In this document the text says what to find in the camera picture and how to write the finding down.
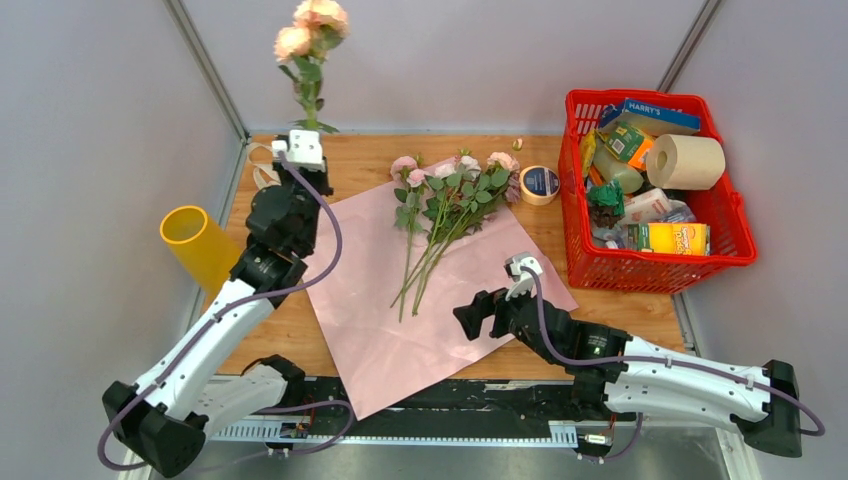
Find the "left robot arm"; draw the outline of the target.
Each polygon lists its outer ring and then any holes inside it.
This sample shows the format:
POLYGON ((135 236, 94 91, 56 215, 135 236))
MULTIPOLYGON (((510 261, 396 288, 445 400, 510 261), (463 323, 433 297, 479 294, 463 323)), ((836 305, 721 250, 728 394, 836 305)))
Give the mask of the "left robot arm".
POLYGON ((100 462, 123 465, 105 452, 109 438, 165 478, 187 471, 210 436, 243 417, 275 407, 299 411, 306 399, 303 372, 279 356, 262 360, 245 376, 217 386, 209 380, 235 347, 304 280, 321 213, 332 195, 324 163, 276 160, 277 185, 261 189, 246 219, 246 248, 206 312, 147 372, 127 384, 114 381, 103 393, 109 424, 97 445, 100 462))

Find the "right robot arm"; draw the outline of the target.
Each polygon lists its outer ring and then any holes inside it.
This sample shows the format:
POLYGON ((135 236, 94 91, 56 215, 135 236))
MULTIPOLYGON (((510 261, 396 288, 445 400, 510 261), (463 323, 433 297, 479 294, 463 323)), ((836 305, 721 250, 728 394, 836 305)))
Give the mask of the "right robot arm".
POLYGON ((634 413, 697 421, 737 433, 760 452, 802 455, 798 385, 789 363, 741 366, 691 357, 577 320, 530 293, 509 299, 503 289, 478 292, 453 315, 470 340, 492 318, 490 337, 511 335, 562 367, 574 378, 570 402, 581 417, 634 413))

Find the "cream ribbon with gold text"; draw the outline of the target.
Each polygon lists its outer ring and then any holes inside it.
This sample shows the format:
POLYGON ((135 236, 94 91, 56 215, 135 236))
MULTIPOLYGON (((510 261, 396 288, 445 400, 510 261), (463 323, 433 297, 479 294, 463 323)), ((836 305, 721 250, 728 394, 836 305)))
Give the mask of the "cream ribbon with gold text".
POLYGON ((273 168, 273 163, 255 162, 252 159, 253 152, 256 150, 264 150, 270 154, 273 154, 273 150, 268 145, 258 142, 251 142, 246 147, 246 161, 253 168, 252 179, 257 189, 263 190, 270 186, 280 185, 280 177, 273 168))

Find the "pink flower bunch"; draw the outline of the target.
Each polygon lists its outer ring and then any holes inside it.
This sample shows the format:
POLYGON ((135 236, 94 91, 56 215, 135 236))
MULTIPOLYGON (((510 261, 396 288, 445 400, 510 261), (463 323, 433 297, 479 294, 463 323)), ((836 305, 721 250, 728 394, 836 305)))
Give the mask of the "pink flower bunch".
POLYGON ((480 162, 467 149, 430 170, 418 156, 402 156, 390 167, 397 182, 396 229, 405 234, 403 277, 391 302, 398 320, 419 314, 430 277, 448 247, 483 229, 504 205, 520 199, 520 163, 493 152, 480 162))

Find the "peach flower stem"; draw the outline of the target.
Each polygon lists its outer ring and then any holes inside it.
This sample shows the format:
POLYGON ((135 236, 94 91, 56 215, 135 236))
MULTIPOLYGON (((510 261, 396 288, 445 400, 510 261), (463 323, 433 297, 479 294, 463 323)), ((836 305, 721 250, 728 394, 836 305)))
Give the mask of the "peach flower stem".
POLYGON ((274 40, 277 68, 292 82, 293 97, 304 117, 294 125, 300 129, 335 134, 338 129, 318 119, 324 108, 323 66, 329 53, 350 32, 349 16, 332 0, 303 1, 293 13, 292 24, 283 27, 274 40))

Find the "purple pink wrapping paper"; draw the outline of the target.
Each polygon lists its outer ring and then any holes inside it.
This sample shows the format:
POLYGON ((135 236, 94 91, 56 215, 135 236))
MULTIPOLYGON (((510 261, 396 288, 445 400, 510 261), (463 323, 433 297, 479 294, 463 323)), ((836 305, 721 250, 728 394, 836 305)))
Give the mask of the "purple pink wrapping paper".
POLYGON ((394 226, 398 202, 389 182, 348 199, 319 217, 306 279, 331 272, 307 293, 355 416, 363 420, 481 360, 510 341, 482 334, 469 341, 453 309, 481 291, 512 284, 508 258, 529 252, 541 263, 543 297, 573 311, 578 304, 556 268, 502 207, 483 229, 449 246, 420 305, 398 320, 391 305, 403 277, 405 234, 394 226))

